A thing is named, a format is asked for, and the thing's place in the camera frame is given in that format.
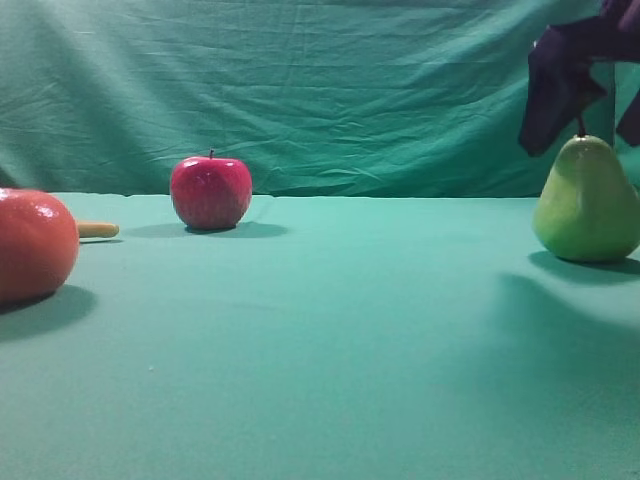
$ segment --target table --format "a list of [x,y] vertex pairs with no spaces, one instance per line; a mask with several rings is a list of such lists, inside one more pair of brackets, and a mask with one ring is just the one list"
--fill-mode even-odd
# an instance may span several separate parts
[[535,199],[56,195],[121,232],[0,316],[2,480],[640,478],[639,257]]

